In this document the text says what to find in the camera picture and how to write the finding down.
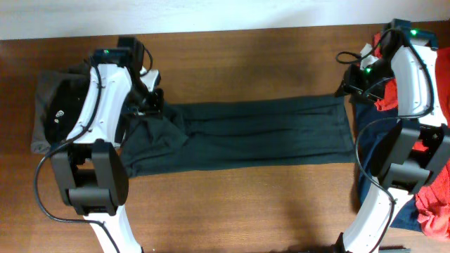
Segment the dark green Nike t-shirt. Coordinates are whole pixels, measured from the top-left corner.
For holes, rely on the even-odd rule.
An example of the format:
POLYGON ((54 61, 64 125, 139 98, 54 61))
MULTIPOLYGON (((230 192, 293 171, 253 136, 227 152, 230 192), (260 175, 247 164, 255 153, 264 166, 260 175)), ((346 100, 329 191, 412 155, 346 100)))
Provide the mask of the dark green Nike t-shirt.
POLYGON ((352 163, 342 98, 165 104, 131 123, 120 159, 129 177, 243 167, 352 163))

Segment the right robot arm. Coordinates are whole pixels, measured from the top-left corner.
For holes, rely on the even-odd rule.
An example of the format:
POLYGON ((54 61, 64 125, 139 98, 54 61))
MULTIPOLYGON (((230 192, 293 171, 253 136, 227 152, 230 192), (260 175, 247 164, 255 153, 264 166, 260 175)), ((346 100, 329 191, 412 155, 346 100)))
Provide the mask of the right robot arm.
POLYGON ((393 19, 367 53, 354 54, 335 96, 383 99, 385 84, 397 83, 394 127, 378 141, 361 173, 370 188, 351 226, 332 252, 379 252, 403 206, 437 178, 449 159, 449 125, 439 104, 435 33, 393 19))

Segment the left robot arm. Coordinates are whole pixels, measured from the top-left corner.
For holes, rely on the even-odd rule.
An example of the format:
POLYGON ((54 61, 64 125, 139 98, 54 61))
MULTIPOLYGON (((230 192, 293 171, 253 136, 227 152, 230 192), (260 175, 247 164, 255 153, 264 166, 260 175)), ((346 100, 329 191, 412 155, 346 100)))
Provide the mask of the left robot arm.
POLYGON ((150 56, 135 37, 95 50, 81 110, 64 140, 45 156, 64 204, 80 216, 77 223, 91 225, 104 252, 143 250, 127 218, 129 179, 116 150, 130 136, 130 119, 162 114, 160 73, 143 66, 150 56))

